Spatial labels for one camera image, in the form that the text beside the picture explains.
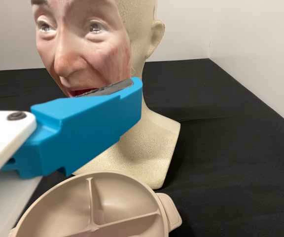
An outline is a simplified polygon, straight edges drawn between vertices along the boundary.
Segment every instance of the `realistic face mask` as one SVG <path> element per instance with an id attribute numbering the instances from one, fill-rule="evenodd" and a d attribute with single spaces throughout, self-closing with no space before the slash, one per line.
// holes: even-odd
<path id="1" fill-rule="evenodd" d="M 115 0 L 32 0 L 36 45 L 69 97 L 130 78 L 130 41 Z"/>

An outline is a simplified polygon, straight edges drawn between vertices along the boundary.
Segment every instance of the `beige speckled mannequin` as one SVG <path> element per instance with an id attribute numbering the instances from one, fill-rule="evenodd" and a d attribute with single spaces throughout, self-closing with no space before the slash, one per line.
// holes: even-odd
<path id="1" fill-rule="evenodd" d="M 117 0 L 132 49 L 132 75 L 142 78 L 145 60 L 160 43 L 165 26 L 155 20 L 157 0 Z M 163 186 L 179 136 L 180 124 L 151 111 L 142 102 L 141 120 L 120 141 L 75 174 L 118 171 L 153 189 Z"/>

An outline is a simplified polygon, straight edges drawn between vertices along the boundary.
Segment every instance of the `black fabric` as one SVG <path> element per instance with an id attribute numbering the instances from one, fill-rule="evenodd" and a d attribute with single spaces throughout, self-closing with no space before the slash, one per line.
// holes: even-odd
<path id="1" fill-rule="evenodd" d="M 284 237 L 284 119 L 209 59 L 147 63 L 148 106 L 181 122 L 160 192 L 183 225 L 170 237 Z M 0 110 L 63 94 L 44 69 L 0 72 Z M 66 179 L 44 177 L 30 200 Z"/>

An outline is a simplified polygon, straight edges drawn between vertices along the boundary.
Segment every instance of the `blue robotic feeding arm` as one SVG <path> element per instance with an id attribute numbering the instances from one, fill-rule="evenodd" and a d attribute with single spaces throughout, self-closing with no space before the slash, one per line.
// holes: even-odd
<path id="1" fill-rule="evenodd" d="M 66 175 L 115 144 L 141 118 L 142 82 L 109 95 L 63 98 L 31 107 L 37 128 L 2 170 L 32 178 Z"/>

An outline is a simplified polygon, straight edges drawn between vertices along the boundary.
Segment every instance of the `black screw head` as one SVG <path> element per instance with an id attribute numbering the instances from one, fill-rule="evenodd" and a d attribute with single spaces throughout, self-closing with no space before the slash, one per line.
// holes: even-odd
<path id="1" fill-rule="evenodd" d="M 8 121 L 16 121 L 16 120 L 21 120 L 27 117 L 27 115 L 24 112 L 14 112 L 7 116 Z"/>

